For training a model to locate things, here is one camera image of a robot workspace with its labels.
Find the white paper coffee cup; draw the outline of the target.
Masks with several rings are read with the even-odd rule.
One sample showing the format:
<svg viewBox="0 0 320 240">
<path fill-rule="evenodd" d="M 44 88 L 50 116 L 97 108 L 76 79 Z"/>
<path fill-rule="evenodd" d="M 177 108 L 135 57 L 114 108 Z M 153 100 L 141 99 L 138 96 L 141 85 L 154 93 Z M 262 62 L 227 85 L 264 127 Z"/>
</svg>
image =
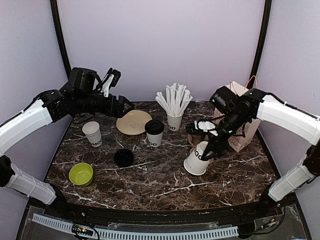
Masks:
<svg viewBox="0 0 320 240">
<path fill-rule="evenodd" d="M 159 134 L 150 134 L 147 132 L 146 135 L 147 135 L 148 144 L 151 147 L 156 148 L 162 144 L 163 132 Z"/>
</svg>

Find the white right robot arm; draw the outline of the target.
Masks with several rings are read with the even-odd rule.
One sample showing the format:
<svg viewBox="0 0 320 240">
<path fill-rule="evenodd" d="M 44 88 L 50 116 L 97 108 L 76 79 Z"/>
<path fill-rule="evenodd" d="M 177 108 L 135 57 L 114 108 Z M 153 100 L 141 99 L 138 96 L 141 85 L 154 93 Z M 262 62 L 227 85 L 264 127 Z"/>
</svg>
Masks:
<svg viewBox="0 0 320 240">
<path fill-rule="evenodd" d="M 206 129 L 208 144 L 202 162 L 219 160 L 227 141 L 253 119 L 263 122 L 262 135 L 281 177 L 260 194 L 255 213 L 266 217 L 275 203 L 295 192 L 304 204 L 320 203 L 320 115 L 316 107 L 301 110 L 282 99 L 276 88 L 251 89 L 236 96 L 223 86 L 210 101 L 225 114 L 215 127 Z"/>
</svg>

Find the white paper cups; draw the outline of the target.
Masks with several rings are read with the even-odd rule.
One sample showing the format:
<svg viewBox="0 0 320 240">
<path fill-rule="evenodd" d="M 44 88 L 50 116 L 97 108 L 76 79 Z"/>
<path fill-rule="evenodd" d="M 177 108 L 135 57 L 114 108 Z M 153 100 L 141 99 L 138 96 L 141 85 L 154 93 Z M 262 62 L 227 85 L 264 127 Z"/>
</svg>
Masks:
<svg viewBox="0 0 320 240">
<path fill-rule="evenodd" d="M 85 134 L 88 139 L 90 145 L 92 147 L 99 147 L 102 145 L 102 136 L 100 131 L 100 125 L 96 121 L 87 122 L 82 127 L 82 132 Z"/>
</svg>

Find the black coffee cup lid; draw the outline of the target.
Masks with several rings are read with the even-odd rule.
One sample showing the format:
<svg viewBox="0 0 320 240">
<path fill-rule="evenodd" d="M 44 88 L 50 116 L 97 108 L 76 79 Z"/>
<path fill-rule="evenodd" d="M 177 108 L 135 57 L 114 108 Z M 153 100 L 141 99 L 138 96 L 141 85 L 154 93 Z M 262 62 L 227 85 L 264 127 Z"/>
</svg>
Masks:
<svg viewBox="0 0 320 240">
<path fill-rule="evenodd" d="M 150 135 L 158 135 L 164 131 L 165 126 L 160 120 L 152 119 L 145 124 L 144 129 Z"/>
</svg>

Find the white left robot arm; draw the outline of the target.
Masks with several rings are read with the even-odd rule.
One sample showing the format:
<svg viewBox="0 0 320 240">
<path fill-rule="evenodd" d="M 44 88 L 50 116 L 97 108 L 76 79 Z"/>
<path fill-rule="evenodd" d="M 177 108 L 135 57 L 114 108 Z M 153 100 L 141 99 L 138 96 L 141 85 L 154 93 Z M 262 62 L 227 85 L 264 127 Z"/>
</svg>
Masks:
<svg viewBox="0 0 320 240">
<path fill-rule="evenodd" d="M 0 125 L 0 186 L 51 205 L 51 210 L 58 217 L 67 218 L 71 208 L 64 202 L 64 195 L 53 185 L 18 168 L 6 155 L 7 151 L 39 129 L 66 116 L 101 113 L 121 118 L 134 108 L 135 105 L 121 95 L 105 97 L 99 93 L 67 97 L 56 89 L 40 93 L 26 109 Z"/>
</svg>

